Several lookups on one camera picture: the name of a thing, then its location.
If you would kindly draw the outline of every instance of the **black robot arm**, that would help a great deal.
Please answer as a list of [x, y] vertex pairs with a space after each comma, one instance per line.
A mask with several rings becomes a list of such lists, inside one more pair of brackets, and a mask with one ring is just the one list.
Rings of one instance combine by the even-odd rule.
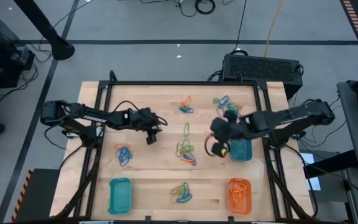
[[[329, 125], [335, 119], [328, 104], [321, 100], [308, 100], [301, 106], [276, 112], [258, 111], [240, 118], [227, 110], [224, 117], [227, 121], [215, 118], [211, 125], [212, 136], [218, 140], [211, 151], [219, 157], [224, 157], [230, 151], [231, 139], [252, 140], [268, 136], [270, 145], [277, 147], [311, 125]], [[286, 127], [276, 129], [277, 126], [288, 123], [290, 124]]]
[[44, 103], [40, 121], [47, 126], [61, 126], [64, 129], [63, 132], [78, 135], [85, 147], [97, 147], [98, 145], [95, 145], [98, 138], [96, 128], [81, 124], [75, 120], [78, 118], [96, 121], [115, 130], [145, 131], [148, 135], [147, 144], [157, 141], [156, 134], [161, 132], [158, 127], [160, 124], [167, 125], [167, 122], [151, 112], [150, 108], [105, 112], [84, 104], [67, 103], [62, 100]]

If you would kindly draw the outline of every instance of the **gray floor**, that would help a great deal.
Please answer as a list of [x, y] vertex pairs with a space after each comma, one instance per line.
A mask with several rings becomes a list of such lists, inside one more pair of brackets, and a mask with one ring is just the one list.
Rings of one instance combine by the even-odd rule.
[[[37, 0], [37, 3], [54, 24], [70, 11], [73, 1]], [[79, 5], [84, 3], [85, 0], [80, 0]], [[242, 0], [235, 0], [232, 4], [223, 6], [217, 1], [216, 10], [211, 15], [198, 14], [193, 18], [186, 18], [172, 2], [141, 4], [135, 0], [93, 0], [75, 14], [68, 39], [235, 40], [242, 4]], [[277, 7], [278, 1], [249, 0], [241, 39], [265, 40]], [[189, 14], [194, 9], [191, 3], [184, 3], [183, 10]], [[0, 0], [0, 18], [21, 39], [38, 40], [41, 37], [12, 0]], [[65, 23], [64, 20], [57, 26], [59, 34], [62, 33]], [[356, 40], [356, 36], [339, 0], [285, 0], [273, 30], [272, 40]], [[224, 54], [230, 52], [233, 45], [89, 44], [75, 45], [75, 48], [76, 54], [72, 58], [58, 63], [47, 100], [76, 101], [82, 81], [106, 80], [110, 70], [115, 71], [119, 80], [206, 80], [211, 73], [220, 69]], [[240, 45], [239, 48], [255, 56], [263, 56], [264, 52], [264, 45]], [[298, 92], [296, 105], [307, 98], [321, 98], [332, 102], [337, 98], [337, 82], [358, 79], [358, 45], [271, 45], [268, 57], [295, 59], [305, 66], [304, 86]], [[6, 125], [5, 133], [0, 135], [0, 204], [51, 62], [52, 59], [42, 64], [36, 63], [39, 69], [38, 79], [31, 83], [28, 89], [13, 93], [0, 103], [0, 122]], [[332, 125], [315, 129], [317, 142], [321, 142], [327, 133], [344, 122], [341, 108], [336, 109], [335, 114], [337, 119]], [[6, 214], [6, 222], [10, 220], [27, 171], [31, 168], [56, 169], [62, 161], [63, 150], [46, 141], [43, 136], [45, 129], [42, 124], [36, 127]], [[59, 145], [66, 144], [67, 140], [60, 134], [60, 130], [52, 130], [49, 135]], [[346, 125], [317, 149], [332, 152], [352, 149]], [[319, 217], [325, 220], [343, 219], [338, 215], [344, 211], [340, 206], [324, 204], [320, 210], [339, 210], [337, 215], [332, 217], [328, 212], [321, 212]]]

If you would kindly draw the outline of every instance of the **pile of rubber bands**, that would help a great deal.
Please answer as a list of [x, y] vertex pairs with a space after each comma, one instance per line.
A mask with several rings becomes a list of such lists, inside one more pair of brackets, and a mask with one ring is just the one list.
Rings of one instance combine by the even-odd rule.
[[125, 166], [128, 164], [129, 160], [132, 159], [132, 154], [129, 150], [129, 145], [127, 144], [115, 144], [116, 148], [116, 158], [118, 158], [119, 165]]
[[190, 194], [189, 185], [184, 182], [183, 184], [175, 187], [171, 191], [171, 202], [172, 203], [186, 203], [188, 202], [193, 196]]
[[218, 105], [218, 107], [216, 108], [216, 112], [220, 117], [223, 115], [225, 107], [227, 107], [228, 110], [233, 111], [236, 115], [239, 115], [239, 112], [242, 108], [242, 106], [230, 102], [230, 97], [227, 95], [221, 99], [215, 97], [213, 103]]
[[180, 102], [179, 110], [184, 113], [194, 112], [194, 109], [190, 107], [190, 103], [191, 103], [191, 96], [187, 96], [186, 101]]
[[235, 180], [229, 186], [229, 201], [233, 207], [242, 206], [244, 203], [245, 192], [247, 186], [241, 181]]
[[193, 166], [197, 165], [196, 158], [193, 156], [191, 151], [194, 150], [194, 146], [190, 144], [190, 141], [188, 139], [190, 133], [190, 124], [185, 124], [185, 138], [182, 143], [177, 144], [177, 151], [176, 155], [177, 157], [181, 158], [183, 162], [187, 162]]

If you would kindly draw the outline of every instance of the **orange plastic bin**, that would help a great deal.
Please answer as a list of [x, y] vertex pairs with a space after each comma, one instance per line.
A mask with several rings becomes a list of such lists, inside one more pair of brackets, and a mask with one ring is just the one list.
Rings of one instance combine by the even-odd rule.
[[249, 215], [252, 211], [251, 183], [233, 178], [227, 183], [227, 209], [235, 215]]

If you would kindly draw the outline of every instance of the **wooden tabletop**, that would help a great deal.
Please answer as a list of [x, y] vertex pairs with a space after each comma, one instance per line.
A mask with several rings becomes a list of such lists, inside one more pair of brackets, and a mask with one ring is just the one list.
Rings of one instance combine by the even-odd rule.
[[[98, 82], [84, 82], [79, 103], [93, 106], [96, 100]], [[274, 111], [288, 108], [282, 83], [268, 83], [268, 92]], [[191, 95], [193, 114], [179, 111], [181, 100]], [[168, 126], [157, 134], [157, 142], [148, 146], [147, 135], [129, 130], [107, 129], [104, 136], [98, 181], [96, 184], [93, 212], [94, 220], [144, 220], [150, 215], [152, 220], [193, 220], [226, 221], [233, 216], [227, 210], [226, 185], [234, 177], [245, 178], [252, 185], [252, 212], [248, 216], [234, 215], [236, 221], [274, 221], [272, 199], [265, 165], [261, 139], [252, 141], [252, 159], [248, 162], [234, 162], [209, 157], [204, 151], [206, 132], [210, 132], [211, 121], [217, 117], [213, 98], [229, 95], [231, 102], [242, 105], [240, 114], [256, 111], [254, 92], [251, 86], [142, 86], [115, 85], [112, 88], [110, 110], [123, 101], [129, 100], [138, 108], [150, 107], [153, 112], [165, 118]], [[263, 94], [260, 92], [262, 107]], [[122, 105], [121, 109], [131, 107]], [[181, 161], [175, 156], [176, 145], [183, 140], [185, 123], [190, 124], [188, 139], [195, 147], [193, 151], [197, 166]], [[128, 165], [121, 167], [114, 157], [114, 145], [131, 145], [133, 158]], [[80, 145], [78, 138], [68, 141], [65, 156]], [[298, 149], [296, 141], [288, 144]], [[56, 215], [71, 199], [78, 188], [85, 150], [67, 160], [60, 172], [57, 189], [50, 214]], [[300, 158], [288, 149], [282, 149], [282, 161], [287, 186], [296, 201], [308, 213], [313, 213]], [[113, 178], [127, 177], [132, 182], [132, 210], [126, 215], [110, 215], [109, 182]], [[193, 198], [187, 203], [171, 203], [170, 192], [176, 186], [187, 182]], [[282, 195], [277, 188], [280, 211], [285, 217]], [[85, 212], [88, 192], [84, 193], [82, 214]]]

